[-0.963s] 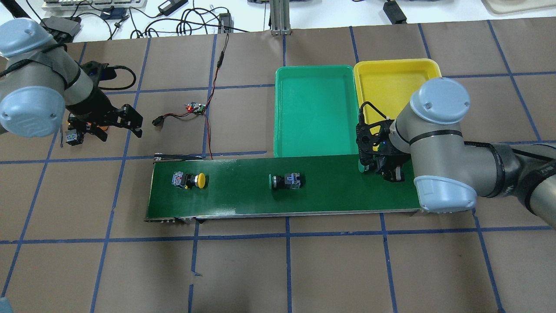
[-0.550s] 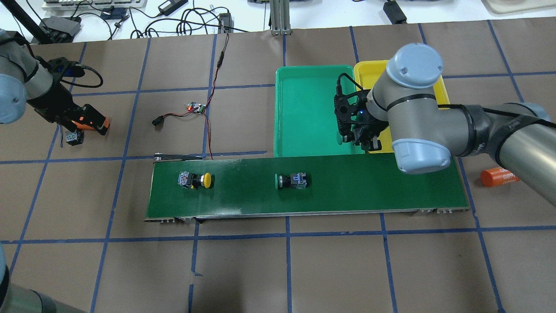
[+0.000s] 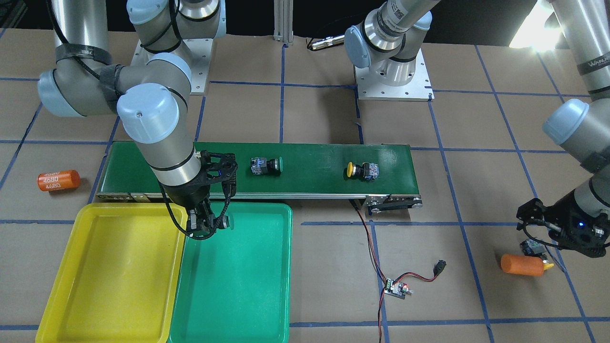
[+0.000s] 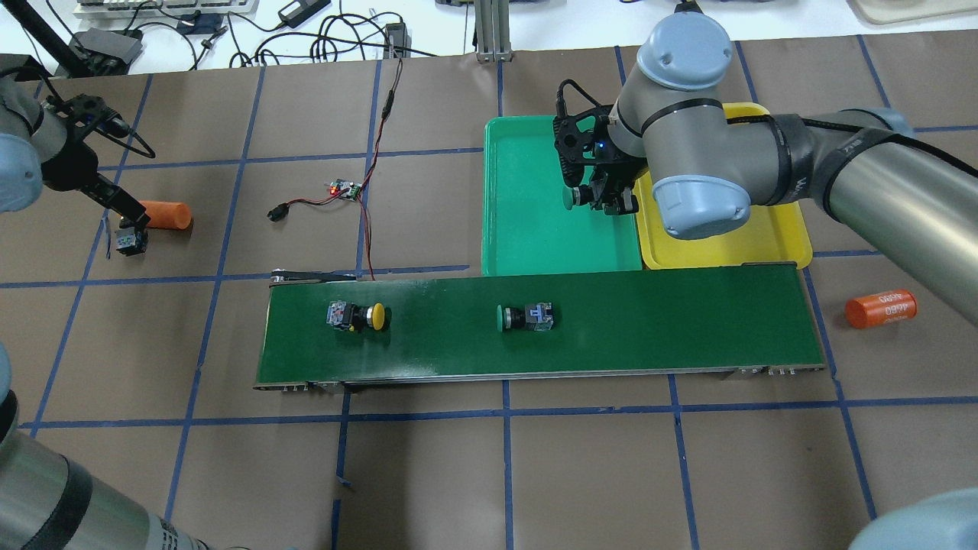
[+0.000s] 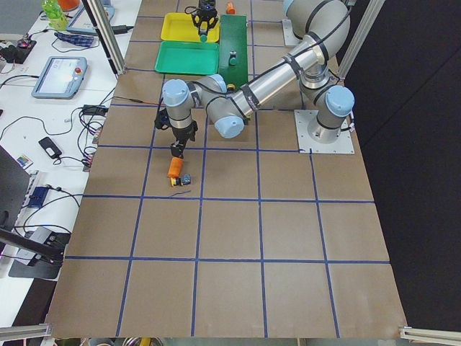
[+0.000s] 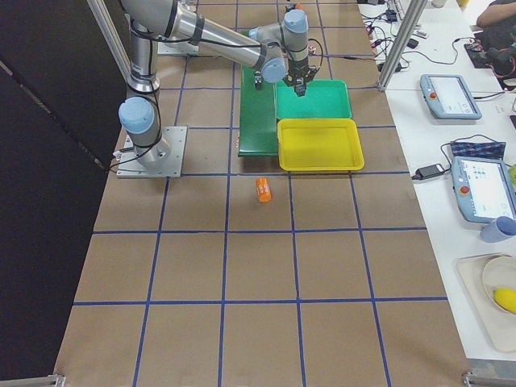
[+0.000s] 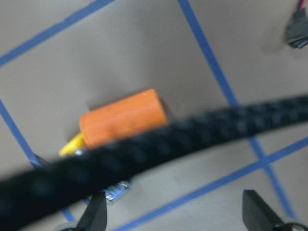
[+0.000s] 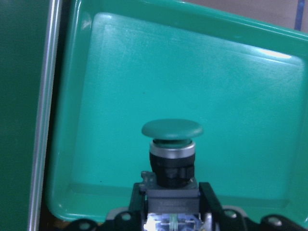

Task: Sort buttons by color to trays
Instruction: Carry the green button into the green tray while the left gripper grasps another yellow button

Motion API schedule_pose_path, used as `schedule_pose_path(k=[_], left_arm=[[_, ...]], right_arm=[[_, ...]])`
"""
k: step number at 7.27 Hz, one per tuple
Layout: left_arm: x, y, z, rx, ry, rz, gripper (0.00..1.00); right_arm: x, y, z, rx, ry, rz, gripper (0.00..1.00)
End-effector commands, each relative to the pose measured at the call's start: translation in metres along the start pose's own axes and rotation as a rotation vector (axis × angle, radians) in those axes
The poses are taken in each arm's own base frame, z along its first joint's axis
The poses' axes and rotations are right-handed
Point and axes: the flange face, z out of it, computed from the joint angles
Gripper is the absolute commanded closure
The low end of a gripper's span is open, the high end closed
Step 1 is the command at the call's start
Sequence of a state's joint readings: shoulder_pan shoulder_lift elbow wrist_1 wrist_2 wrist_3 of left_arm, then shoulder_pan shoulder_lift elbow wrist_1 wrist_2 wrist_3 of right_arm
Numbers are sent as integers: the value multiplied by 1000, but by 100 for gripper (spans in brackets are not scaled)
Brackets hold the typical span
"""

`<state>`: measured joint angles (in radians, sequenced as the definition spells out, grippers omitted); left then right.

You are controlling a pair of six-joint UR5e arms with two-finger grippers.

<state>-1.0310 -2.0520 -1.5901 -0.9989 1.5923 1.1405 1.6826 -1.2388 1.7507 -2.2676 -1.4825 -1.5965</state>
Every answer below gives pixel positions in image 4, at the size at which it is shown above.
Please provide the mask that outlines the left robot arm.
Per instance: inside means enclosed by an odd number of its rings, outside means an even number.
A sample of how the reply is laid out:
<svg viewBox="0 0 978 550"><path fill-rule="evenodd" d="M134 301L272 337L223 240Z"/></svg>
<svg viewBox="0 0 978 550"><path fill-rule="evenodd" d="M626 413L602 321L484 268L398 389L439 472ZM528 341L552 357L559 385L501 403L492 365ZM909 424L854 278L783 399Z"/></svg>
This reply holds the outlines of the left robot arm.
<svg viewBox="0 0 978 550"><path fill-rule="evenodd" d="M153 219L137 201L102 175L85 142L97 133L118 145L137 133L98 96L70 99L52 90L38 101L18 86L45 70L22 65L2 70L2 211L33 205L43 188L78 191L118 213L120 253L143 253ZM18 429L20 403L2 353L1 497L4 549L206 549L207 544L147 511L91 474L86 467Z"/></svg>

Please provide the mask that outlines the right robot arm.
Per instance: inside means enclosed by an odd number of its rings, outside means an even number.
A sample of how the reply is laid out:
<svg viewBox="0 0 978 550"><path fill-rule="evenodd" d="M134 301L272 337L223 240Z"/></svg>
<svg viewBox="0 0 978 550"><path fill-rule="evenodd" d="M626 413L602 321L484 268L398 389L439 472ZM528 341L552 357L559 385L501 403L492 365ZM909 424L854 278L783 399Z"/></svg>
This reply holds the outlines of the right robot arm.
<svg viewBox="0 0 978 550"><path fill-rule="evenodd" d="M743 227L751 206L808 198L975 322L975 168L916 139L894 109L731 121L717 87L733 53L694 2L657 22L596 130L598 168L626 174L591 197L569 190L566 205L635 212L646 168L665 230L695 240Z"/></svg>

